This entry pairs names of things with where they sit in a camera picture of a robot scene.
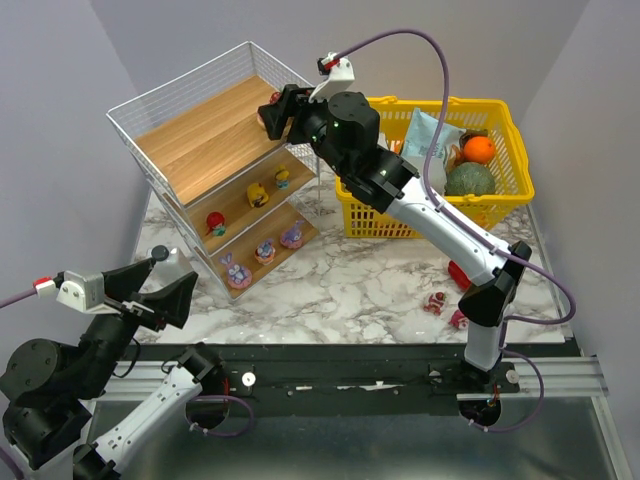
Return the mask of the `pink strawberry cake toy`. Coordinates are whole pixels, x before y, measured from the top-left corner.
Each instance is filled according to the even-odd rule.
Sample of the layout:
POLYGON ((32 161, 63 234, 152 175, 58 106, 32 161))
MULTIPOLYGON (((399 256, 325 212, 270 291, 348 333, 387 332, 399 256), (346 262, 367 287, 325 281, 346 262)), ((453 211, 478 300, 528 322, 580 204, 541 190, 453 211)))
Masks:
MULTIPOLYGON (((269 104, 270 104, 270 105, 275 104, 275 103, 279 100, 280 96, 281 96, 281 93, 280 93, 279 91, 275 91, 275 92, 271 95, 271 97, 270 97, 270 99, 269 99, 269 104)), ((263 120, 263 118, 262 118, 262 116, 261 116, 261 114, 260 114, 260 113, 257 113, 256 120, 257 120, 258 124, 260 125, 260 127, 261 127, 263 130, 265 130, 265 129, 266 129, 266 126, 265 126, 264 120, 263 120)))

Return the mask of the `small purple bunny toy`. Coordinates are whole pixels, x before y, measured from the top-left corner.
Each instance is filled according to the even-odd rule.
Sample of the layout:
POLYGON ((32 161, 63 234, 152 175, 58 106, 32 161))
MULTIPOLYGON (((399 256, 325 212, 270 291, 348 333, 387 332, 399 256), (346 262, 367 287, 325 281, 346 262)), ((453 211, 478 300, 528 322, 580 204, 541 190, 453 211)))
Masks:
POLYGON ((254 251, 256 261, 261 265, 269 265, 275 259, 275 247, 271 238, 261 242, 254 251))

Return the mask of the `red strawberry toy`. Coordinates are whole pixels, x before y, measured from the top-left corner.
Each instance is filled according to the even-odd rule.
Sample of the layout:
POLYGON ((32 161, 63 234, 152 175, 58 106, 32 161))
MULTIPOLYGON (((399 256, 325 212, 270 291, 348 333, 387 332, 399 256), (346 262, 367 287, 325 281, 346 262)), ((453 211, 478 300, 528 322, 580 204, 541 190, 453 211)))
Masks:
POLYGON ((226 233, 226 217, 219 211, 212 211, 206 216, 206 227, 207 235, 223 236, 226 233))

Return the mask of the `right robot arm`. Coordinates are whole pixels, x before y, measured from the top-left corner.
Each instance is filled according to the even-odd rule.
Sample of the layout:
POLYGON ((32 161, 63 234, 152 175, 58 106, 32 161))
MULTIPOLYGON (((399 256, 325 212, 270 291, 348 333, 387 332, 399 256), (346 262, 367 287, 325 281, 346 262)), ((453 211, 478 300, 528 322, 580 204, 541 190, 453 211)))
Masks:
POLYGON ((258 115, 270 139, 309 145, 354 198, 420 233, 461 268, 471 282, 458 303, 469 321, 464 360, 479 371, 493 370, 502 356, 503 314, 530 247, 479 227, 429 189, 414 166, 381 147, 380 116, 361 93, 314 102, 309 89, 288 84, 258 115))

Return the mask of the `yellow blue minion toy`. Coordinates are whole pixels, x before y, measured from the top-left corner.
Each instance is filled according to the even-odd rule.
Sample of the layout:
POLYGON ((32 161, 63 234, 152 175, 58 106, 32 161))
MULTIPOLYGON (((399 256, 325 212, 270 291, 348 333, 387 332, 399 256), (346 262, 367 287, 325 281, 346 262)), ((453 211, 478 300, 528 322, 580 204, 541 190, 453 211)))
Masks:
POLYGON ((274 175, 276 187, 279 190, 287 189, 289 187, 289 178, 290 172, 286 166, 284 164, 279 165, 274 175))

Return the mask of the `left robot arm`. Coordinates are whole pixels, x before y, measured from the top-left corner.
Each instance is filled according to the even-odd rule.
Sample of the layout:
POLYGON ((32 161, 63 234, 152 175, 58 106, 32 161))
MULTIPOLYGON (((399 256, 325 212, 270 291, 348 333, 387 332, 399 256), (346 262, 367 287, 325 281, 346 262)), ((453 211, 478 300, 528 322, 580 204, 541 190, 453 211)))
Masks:
POLYGON ((162 289, 141 292, 156 262, 96 274, 63 271, 33 285, 42 297, 92 316, 77 344, 32 339, 10 356, 1 376, 8 399, 2 417, 12 451, 1 457, 18 479, 117 479, 141 443, 171 413, 223 386, 219 363, 204 345, 187 348, 154 393, 92 443, 79 442, 92 415, 85 402, 106 392, 119 360, 141 327, 160 331, 186 323, 198 275, 181 274, 162 289))

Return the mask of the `purple bunny toy pink base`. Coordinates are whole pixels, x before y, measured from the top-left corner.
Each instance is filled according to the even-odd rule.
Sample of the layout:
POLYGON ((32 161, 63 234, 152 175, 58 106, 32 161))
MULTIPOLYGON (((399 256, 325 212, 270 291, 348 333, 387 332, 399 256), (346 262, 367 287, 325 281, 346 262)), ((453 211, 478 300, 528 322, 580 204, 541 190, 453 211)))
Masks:
POLYGON ((233 260, 233 255, 227 253, 219 258, 219 262, 225 267, 227 283, 232 289, 244 290, 253 280, 251 270, 233 260))

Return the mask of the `purple pink toy figure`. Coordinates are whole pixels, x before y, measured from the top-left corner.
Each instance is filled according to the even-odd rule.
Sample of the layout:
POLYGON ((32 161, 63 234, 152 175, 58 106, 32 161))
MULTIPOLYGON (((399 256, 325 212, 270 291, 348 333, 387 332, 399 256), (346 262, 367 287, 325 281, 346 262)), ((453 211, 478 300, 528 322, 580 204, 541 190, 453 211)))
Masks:
POLYGON ((280 245, 290 250, 299 249, 303 245, 303 233, 301 227, 304 223, 304 220, 296 220, 289 229, 280 235, 280 245))

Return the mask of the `yellow duck toy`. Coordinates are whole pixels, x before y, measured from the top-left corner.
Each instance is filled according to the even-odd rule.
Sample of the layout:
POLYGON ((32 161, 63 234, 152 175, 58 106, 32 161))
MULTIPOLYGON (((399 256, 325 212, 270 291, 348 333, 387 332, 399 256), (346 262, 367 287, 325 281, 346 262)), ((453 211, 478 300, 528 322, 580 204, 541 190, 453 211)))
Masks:
POLYGON ((259 182, 251 183, 246 189, 246 194, 252 208, 261 208, 269 201, 269 194, 259 182))

